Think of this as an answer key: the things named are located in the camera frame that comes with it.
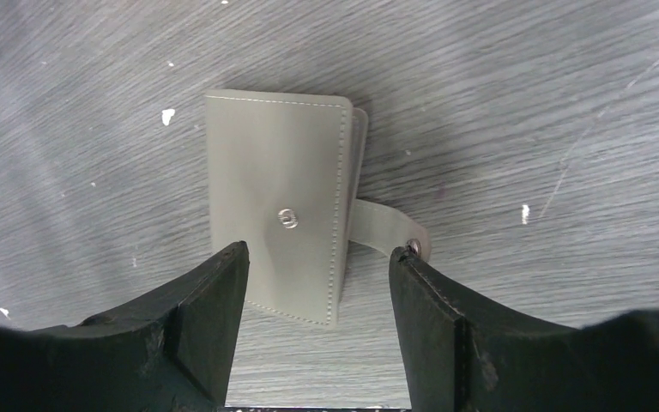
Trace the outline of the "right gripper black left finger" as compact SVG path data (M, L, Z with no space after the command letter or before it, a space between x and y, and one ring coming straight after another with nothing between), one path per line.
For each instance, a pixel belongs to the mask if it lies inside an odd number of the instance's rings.
M249 250L75 326L0 326L0 411L216 411L225 405Z

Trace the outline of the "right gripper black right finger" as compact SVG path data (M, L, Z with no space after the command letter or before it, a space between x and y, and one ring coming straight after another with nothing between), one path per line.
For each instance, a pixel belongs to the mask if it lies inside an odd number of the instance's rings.
M567 327L499 304L401 247L389 283L415 411L659 411L659 309Z

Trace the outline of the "grey card holder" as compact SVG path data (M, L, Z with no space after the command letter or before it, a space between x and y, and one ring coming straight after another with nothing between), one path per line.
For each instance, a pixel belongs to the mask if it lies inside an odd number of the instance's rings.
M368 125L342 96L207 93L210 237L248 245L248 304L333 328L351 243L431 256L421 224L358 196Z

